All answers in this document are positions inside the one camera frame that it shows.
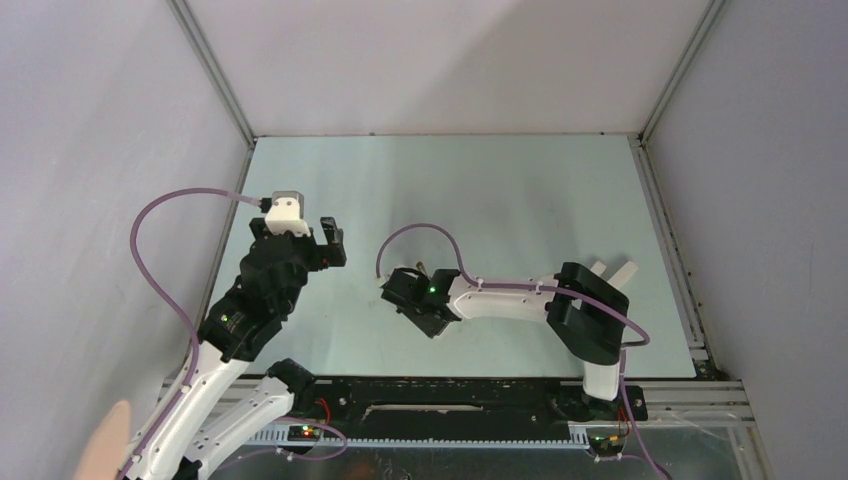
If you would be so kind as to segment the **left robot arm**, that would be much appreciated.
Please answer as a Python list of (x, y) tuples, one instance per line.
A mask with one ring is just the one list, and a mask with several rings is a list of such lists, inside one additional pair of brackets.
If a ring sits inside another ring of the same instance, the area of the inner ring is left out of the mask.
[(207, 479), (273, 420), (312, 411), (315, 377), (287, 358), (269, 367), (245, 399), (217, 418), (209, 417), (281, 330), (309, 274), (345, 265), (342, 229), (332, 217), (321, 218), (320, 225), (323, 245), (302, 221), (252, 219), (254, 241), (233, 285), (201, 322), (179, 382), (130, 443), (118, 478)]

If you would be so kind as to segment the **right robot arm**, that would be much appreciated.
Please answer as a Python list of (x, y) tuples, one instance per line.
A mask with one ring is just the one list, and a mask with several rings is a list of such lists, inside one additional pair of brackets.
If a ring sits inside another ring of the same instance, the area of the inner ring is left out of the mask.
[(380, 286), (381, 298), (427, 337), (452, 323), (502, 318), (545, 324), (583, 369), (581, 402), (585, 411), (606, 418), (622, 403), (620, 349), (629, 298), (597, 271), (565, 262), (553, 275), (531, 279), (527, 287), (502, 281), (467, 281), (457, 269), (432, 275), (395, 268)]

